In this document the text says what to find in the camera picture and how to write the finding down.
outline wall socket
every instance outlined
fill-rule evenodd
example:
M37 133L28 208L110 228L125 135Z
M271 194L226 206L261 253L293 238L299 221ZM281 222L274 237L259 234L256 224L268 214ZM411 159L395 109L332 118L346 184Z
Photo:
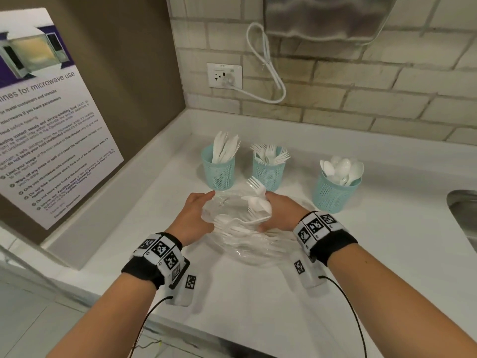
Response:
M242 89L243 69L241 65L207 63L209 87L230 89L226 86L226 75L229 74L233 77L234 86Z

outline poster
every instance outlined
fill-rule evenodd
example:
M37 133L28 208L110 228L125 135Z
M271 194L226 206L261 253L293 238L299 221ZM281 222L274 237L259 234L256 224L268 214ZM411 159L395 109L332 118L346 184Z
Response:
M48 229L122 161L46 9L0 12L0 193Z

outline teal mesh cup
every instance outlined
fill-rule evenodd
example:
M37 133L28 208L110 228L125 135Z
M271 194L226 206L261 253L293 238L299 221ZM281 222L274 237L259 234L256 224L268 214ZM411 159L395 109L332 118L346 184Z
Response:
M280 154L281 147L277 148L277 155ZM285 163L276 166L268 166L257 162L255 156L252 157L253 172L255 176L267 189L267 191L275 192L280 187L281 179L283 177L283 170Z
M330 213L340 212L360 184L361 179L357 179L350 186L339 186L328 180L321 171L313 192L313 203L320 210Z
M225 191L234 184L235 157L229 162L212 163L213 154L213 144L205 147L201 153L207 185L215 191Z

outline wrist band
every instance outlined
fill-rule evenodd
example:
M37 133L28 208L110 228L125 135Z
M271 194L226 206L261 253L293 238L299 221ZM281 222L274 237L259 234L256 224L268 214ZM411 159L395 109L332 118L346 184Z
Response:
M122 272L138 279L150 280L157 289L164 283L175 286L188 265L181 249L182 244L171 234L162 232L150 235L134 250Z
M310 258L317 258L326 266L332 253L358 242L341 223L323 211L305 215L293 233L306 254Z

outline forearm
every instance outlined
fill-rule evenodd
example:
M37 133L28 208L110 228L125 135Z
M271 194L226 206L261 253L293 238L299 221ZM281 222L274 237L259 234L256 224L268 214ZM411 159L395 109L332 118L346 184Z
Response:
M357 244L328 267L385 357L477 357L477 344L420 293Z
M127 357L155 294L153 283L121 274L47 358Z

